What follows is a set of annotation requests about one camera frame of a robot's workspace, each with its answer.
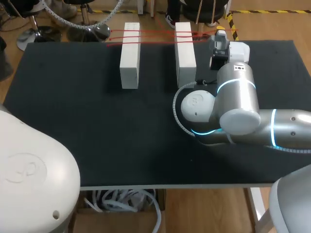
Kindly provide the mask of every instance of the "black table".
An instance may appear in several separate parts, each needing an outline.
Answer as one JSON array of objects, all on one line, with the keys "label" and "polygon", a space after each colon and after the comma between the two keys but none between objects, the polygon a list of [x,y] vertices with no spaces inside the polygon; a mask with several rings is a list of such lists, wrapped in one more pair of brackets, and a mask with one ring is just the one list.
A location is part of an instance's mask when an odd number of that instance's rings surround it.
[{"label": "black table", "polygon": [[[310,76],[293,42],[246,43],[260,108],[311,111]],[[197,79],[214,80],[209,45],[194,48]],[[71,151],[82,189],[259,186],[311,164],[310,154],[201,145],[173,117],[174,46],[141,45],[138,90],[122,90],[120,55],[121,46],[100,43],[29,44],[4,102]],[[216,94],[216,85],[207,90]]]}]

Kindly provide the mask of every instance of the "red string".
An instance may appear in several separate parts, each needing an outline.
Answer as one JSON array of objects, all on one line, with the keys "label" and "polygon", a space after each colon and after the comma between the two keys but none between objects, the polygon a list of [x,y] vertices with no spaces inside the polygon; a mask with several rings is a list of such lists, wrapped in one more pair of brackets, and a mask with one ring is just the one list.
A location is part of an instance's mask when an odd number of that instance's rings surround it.
[{"label": "red string", "polygon": [[154,15],[154,18],[155,18],[156,22],[158,23],[158,25],[160,26],[160,28],[164,29],[164,26],[162,25],[160,20],[155,15]]},{"label": "red string", "polygon": [[175,43],[199,43],[199,42],[206,42],[206,40],[192,40],[192,41],[144,41],[144,42],[125,42],[125,43],[113,43],[107,44],[107,47],[115,46],[115,45],[123,45],[123,44],[175,44]]},{"label": "red string", "polygon": [[[123,38],[135,38],[135,37],[158,37],[158,36],[163,36],[163,35],[134,35],[134,36],[118,36],[118,37],[112,37],[109,38],[109,40],[114,40],[114,39],[123,39]],[[167,35],[169,37],[178,37],[178,38],[189,38],[189,37],[201,37],[202,35],[197,34],[197,35]]]},{"label": "red string", "polygon": [[[208,31],[208,32],[197,32],[197,31],[177,31],[177,33],[210,33],[215,32],[216,30]],[[238,31],[238,29],[225,29],[224,31]],[[164,31],[164,30],[121,30],[121,29],[113,29],[111,32],[142,32],[142,33],[174,33],[175,31]]]}]

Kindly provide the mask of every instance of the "white foam block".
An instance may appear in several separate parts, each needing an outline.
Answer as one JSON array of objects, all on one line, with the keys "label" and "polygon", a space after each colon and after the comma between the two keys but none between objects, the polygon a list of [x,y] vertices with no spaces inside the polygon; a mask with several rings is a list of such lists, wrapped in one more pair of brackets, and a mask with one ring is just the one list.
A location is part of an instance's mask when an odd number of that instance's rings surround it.
[{"label": "white foam block", "polygon": [[196,62],[193,49],[191,26],[189,22],[175,24],[175,57],[178,87],[195,81]]},{"label": "white foam block", "polygon": [[[139,30],[139,23],[125,23],[124,30]],[[123,43],[140,42],[140,32],[124,31]],[[140,43],[123,44],[120,60],[120,74],[123,89],[137,89],[139,77]]]}]

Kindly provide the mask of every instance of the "yellow black warning tape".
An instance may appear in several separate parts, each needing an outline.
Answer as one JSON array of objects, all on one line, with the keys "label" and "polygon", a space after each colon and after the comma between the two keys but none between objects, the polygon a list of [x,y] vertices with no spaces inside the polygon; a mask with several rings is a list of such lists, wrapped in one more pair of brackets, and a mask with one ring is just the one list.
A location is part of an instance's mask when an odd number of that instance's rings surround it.
[{"label": "yellow black warning tape", "polygon": [[237,31],[236,31],[235,25],[234,25],[234,23],[233,23],[232,15],[233,15],[232,13],[229,13],[229,14],[227,15],[227,20],[228,20],[228,22],[229,22],[230,29],[232,30],[231,32],[232,32],[233,40],[234,40],[234,41],[238,41],[238,40],[239,40],[239,37],[238,37],[238,33],[237,33]]},{"label": "yellow black warning tape", "polygon": [[[102,11],[98,11],[98,10],[92,10],[93,13],[97,13],[97,14],[110,14],[111,11],[110,10],[102,10]],[[157,11],[160,15],[165,15],[164,11]],[[125,11],[117,11],[117,14],[138,14],[137,11],[131,11],[131,10],[125,10]]]},{"label": "yellow black warning tape", "polygon": [[299,13],[299,14],[311,14],[311,10],[275,10],[275,11],[263,11],[263,10],[248,10],[248,11],[230,11],[231,13]]}]

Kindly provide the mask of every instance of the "white cable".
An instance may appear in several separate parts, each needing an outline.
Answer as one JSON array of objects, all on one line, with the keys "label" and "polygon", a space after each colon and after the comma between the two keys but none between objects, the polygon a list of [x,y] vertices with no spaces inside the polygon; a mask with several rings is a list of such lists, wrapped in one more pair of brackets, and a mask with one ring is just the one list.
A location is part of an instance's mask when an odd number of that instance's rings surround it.
[{"label": "white cable", "polygon": [[156,224],[155,224],[155,227],[154,227],[152,233],[157,233],[157,231],[160,228],[161,220],[162,220],[160,206],[157,203],[157,200],[155,199],[155,197],[153,195],[151,195],[150,193],[148,193],[146,190],[140,189],[140,190],[136,190],[136,191],[139,192],[139,193],[142,193],[142,194],[144,194],[146,196],[148,196],[154,202],[155,210],[156,210],[156,214],[157,214],[157,220],[156,220]]},{"label": "white cable", "polygon": [[284,148],[284,147],[277,147],[277,146],[266,146],[275,150],[290,152],[290,153],[300,153],[300,154],[310,154],[311,150],[298,150],[298,149],[290,149],[290,148]]},{"label": "white cable", "polygon": [[175,117],[175,120],[177,122],[177,124],[179,125],[179,127],[185,131],[187,134],[189,134],[190,136],[192,137],[195,137],[194,133],[191,133],[189,130],[187,130],[179,121],[178,119],[178,116],[177,116],[177,113],[176,113],[176,100],[177,100],[177,96],[179,95],[179,93],[185,89],[187,86],[192,86],[192,85],[197,85],[196,82],[191,82],[189,84],[186,84],[186,85],[183,85],[181,88],[178,89],[178,91],[176,92],[175,96],[174,96],[174,100],[173,100],[173,114],[174,114],[174,117]]},{"label": "white cable", "polygon": [[73,27],[73,28],[77,28],[77,29],[83,29],[83,30],[91,30],[91,29],[94,29],[94,28],[98,28],[102,25],[104,25],[107,21],[109,21],[112,16],[114,16],[116,14],[116,12],[118,11],[118,9],[121,7],[121,5],[123,4],[124,0],[119,0],[116,7],[111,11],[111,13],[104,19],[102,20],[101,22],[99,23],[96,23],[96,24],[93,24],[93,25],[89,25],[89,26],[83,26],[83,25],[78,25],[78,24],[74,24],[74,23],[71,23],[63,18],[61,18],[60,16],[58,16],[56,13],[54,13],[54,11],[52,11],[48,5],[45,3],[45,0],[40,0],[44,6],[44,8],[46,9],[46,11],[48,13],[50,13],[54,18],[56,18],[57,20],[59,20],[60,22],[70,26],[70,27]]},{"label": "white cable", "polygon": [[[92,192],[93,203],[91,203],[86,198],[84,198],[84,201],[98,213],[102,213],[104,211],[138,212],[140,211],[138,206],[140,206],[141,204],[145,202],[146,197],[149,197],[151,199],[151,203],[155,205],[155,210],[157,214],[157,221],[156,221],[156,224],[155,224],[155,227],[152,233],[157,233],[161,225],[162,217],[161,217],[161,210],[160,210],[159,204],[156,200],[156,190],[154,189],[153,192],[154,193],[151,194],[143,189],[140,189],[140,190],[107,190],[102,196],[102,205],[104,207],[104,210],[102,210],[98,206],[98,201],[100,200],[100,196],[102,193],[101,191],[98,191],[97,195],[96,195],[96,191]],[[128,204],[129,200],[137,194],[141,194],[139,202],[134,204],[134,206],[130,206]]]}]

